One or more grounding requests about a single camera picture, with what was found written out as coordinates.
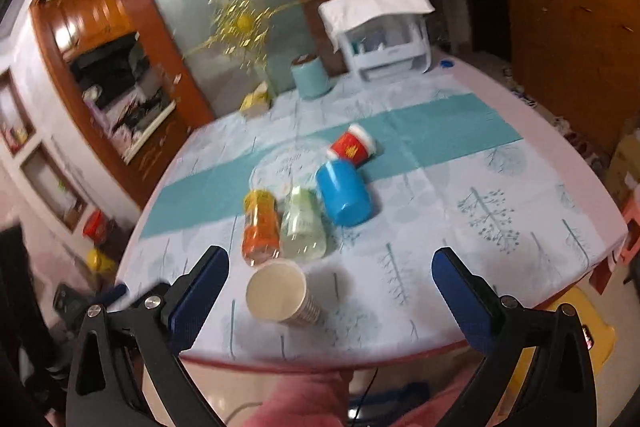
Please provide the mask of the blue plastic cup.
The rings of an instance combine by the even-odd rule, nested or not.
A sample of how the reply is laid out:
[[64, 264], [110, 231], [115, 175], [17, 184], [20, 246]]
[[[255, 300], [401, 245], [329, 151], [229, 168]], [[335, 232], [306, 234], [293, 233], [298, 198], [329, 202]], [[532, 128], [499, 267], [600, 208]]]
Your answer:
[[316, 182], [334, 225], [356, 227], [371, 217], [373, 205], [367, 185], [348, 160], [326, 161], [316, 172]]

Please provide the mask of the white towel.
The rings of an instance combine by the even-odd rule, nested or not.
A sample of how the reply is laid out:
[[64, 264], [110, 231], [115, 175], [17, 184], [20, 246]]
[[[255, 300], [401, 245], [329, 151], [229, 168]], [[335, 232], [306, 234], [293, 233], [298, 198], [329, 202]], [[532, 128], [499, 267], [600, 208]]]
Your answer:
[[435, 11], [430, 0], [329, 0], [318, 7], [326, 35], [338, 50], [338, 37], [369, 20], [389, 15], [426, 15]]

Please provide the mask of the orange plastic bottle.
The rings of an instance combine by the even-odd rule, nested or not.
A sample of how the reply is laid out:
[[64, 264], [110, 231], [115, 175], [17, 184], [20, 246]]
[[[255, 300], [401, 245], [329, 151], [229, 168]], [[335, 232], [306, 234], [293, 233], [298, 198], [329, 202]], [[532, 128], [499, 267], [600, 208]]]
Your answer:
[[252, 268], [276, 259], [280, 251], [280, 218], [277, 202], [265, 190], [249, 191], [243, 200], [242, 256]]

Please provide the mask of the cardboard box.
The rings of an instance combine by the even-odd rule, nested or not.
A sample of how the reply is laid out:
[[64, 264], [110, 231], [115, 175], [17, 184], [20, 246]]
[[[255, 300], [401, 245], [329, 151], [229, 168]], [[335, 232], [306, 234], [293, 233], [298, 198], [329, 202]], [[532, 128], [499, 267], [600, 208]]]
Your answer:
[[639, 185], [639, 118], [629, 119], [617, 143], [604, 178], [605, 188], [616, 206], [623, 208]]

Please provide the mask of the grey checkered paper cup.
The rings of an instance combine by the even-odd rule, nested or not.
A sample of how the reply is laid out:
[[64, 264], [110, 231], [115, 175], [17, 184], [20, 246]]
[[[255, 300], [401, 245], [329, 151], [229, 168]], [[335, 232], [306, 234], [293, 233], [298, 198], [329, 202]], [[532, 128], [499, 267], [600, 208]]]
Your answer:
[[263, 322], [303, 327], [316, 324], [321, 313], [305, 273], [286, 259], [267, 262], [250, 277], [245, 302], [250, 314]]

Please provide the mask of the red paper cup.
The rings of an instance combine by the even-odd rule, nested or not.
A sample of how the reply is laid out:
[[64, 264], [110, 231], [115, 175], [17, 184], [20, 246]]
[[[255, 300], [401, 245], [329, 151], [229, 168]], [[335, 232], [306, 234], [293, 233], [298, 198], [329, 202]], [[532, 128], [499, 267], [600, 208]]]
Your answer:
[[376, 142], [360, 124], [351, 124], [326, 150], [329, 160], [348, 160], [360, 167], [376, 155]]

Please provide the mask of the teal canister brown lid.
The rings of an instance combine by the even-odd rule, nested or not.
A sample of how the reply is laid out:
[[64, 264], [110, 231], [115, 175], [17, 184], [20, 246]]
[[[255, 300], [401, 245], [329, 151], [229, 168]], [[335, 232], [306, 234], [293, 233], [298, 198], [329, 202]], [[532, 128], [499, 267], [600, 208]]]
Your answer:
[[330, 78], [316, 54], [294, 58], [291, 72], [295, 87], [303, 100], [320, 98], [331, 90]]

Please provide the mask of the pink clothed lap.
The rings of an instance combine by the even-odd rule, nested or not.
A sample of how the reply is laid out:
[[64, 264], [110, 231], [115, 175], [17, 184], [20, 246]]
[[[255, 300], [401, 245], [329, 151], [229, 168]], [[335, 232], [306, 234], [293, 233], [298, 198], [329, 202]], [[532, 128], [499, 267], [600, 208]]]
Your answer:
[[[444, 390], [392, 426], [436, 426], [474, 372], [474, 367], [465, 367]], [[353, 371], [284, 376], [244, 426], [346, 426], [352, 377]]]

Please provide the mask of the yellow tissue box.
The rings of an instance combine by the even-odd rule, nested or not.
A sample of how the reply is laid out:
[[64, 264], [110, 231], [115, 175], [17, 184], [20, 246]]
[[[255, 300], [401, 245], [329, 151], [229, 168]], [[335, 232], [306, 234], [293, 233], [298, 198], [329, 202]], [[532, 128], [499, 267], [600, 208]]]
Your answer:
[[244, 98], [240, 106], [240, 113], [245, 119], [252, 119], [268, 113], [271, 106], [272, 98], [269, 86], [263, 81]]

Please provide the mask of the green label clear bottle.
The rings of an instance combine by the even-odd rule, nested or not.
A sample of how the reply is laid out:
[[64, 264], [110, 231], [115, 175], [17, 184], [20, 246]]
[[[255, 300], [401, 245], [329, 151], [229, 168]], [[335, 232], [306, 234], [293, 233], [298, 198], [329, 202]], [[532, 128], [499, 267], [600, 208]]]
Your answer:
[[294, 186], [285, 199], [280, 249], [282, 257], [295, 261], [317, 260], [326, 254], [326, 232], [314, 191]]

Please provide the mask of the white desktop organizer box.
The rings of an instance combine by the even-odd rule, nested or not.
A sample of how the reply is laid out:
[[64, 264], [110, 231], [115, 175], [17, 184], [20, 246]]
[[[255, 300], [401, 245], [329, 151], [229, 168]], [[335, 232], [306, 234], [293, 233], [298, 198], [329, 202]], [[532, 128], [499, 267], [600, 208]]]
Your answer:
[[385, 15], [339, 34], [349, 70], [364, 81], [427, 72], [432, 49], [422, 15]]

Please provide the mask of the red tin can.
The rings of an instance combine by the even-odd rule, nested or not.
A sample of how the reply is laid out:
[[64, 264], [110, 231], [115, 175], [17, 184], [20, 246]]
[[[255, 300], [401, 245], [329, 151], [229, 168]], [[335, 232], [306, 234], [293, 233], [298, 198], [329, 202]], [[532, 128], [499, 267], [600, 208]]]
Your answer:
[[94, 245], [102, 245], [110, 235], [110, 223], [102, 210], [94, 210], [82, 228], [82, 235]]

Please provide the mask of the wooden wall cabinet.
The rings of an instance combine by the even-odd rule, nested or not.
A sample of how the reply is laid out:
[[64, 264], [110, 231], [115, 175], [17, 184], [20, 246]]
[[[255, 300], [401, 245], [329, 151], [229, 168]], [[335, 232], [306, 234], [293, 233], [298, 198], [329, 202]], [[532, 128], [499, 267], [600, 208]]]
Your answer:
[[509, 0], [517, 82], [611, 154], [639, 114], [639, 0]]

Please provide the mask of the tree pattern tablecloth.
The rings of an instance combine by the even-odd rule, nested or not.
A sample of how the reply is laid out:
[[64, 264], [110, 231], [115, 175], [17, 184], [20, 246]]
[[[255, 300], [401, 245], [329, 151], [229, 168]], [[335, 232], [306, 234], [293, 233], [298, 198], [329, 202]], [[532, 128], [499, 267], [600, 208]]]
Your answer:
[[118, 271], [132, 295], [208, 248], [229, 275], [189, 351], [236, 367], [340, 367], [458, 343], [432, 277], [452, 249], [497, 293], [544, 303], [616, 255], [620, 210], [533, 109], [448, 58], [337, 80], [262, 116], [196, 130], [146, 205]]

